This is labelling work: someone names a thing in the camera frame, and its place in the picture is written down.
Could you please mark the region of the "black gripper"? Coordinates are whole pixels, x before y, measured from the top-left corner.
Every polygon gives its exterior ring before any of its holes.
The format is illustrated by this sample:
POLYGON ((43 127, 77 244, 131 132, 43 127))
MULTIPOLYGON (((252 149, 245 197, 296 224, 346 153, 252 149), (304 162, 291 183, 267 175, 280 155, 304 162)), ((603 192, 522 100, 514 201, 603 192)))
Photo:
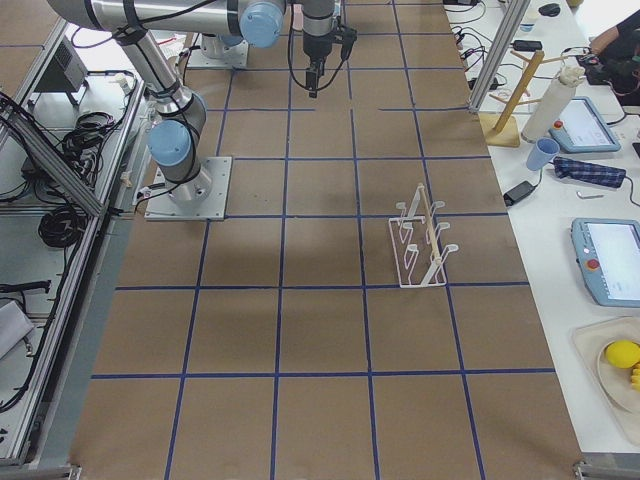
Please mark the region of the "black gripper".
POLYGON ((303 51, 309 58, 309 65, 305 71, 305 90, 310 98, 316 98, 319 89, 320 75, 324 74, 327 57, 332 51, 333 34, 321 36, 303 32, 303 51))

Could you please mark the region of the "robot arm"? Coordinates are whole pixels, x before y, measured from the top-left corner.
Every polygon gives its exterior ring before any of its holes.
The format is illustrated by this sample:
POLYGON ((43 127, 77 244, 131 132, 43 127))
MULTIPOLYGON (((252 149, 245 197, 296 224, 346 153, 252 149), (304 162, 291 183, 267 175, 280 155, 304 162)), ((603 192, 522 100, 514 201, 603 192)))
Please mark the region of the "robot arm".
POLYGON ((108 32, 122 48, 156 101, 158 125, 148 148, 164 176, 167 195, 175 202, 205 198, 212 177, 204 170, 197 146, 206 108, 168 63, 153 35, 175 30, 269 48, 285 19, 302 14, 303 51, 309 58, 305 89, 316 97, 334 45, 347 60, 357 37, 342 24, 332 1, 52 1, 50 7, 72 24, 108 32))
POLYGON ((207 62, 239 67, 246 63, 249 45, 241 36, 203 34, 201 52, 207 62))

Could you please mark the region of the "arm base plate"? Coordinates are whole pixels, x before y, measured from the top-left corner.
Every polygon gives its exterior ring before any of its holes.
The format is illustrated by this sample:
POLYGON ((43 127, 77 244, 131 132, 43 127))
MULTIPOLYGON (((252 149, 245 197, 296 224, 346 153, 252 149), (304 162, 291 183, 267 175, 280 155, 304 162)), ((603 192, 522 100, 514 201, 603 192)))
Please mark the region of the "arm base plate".
POLYGON ((220 37, 199 37, 191 50, 186 68, 191 70, 244 70, 249 44, 242 40, 228 46, 220 37))
POLYGON ((204 221, 224 219, 233 159, 204 157, 199 175, 169 194, 152 194, 144 217, 149 221, 204 221))

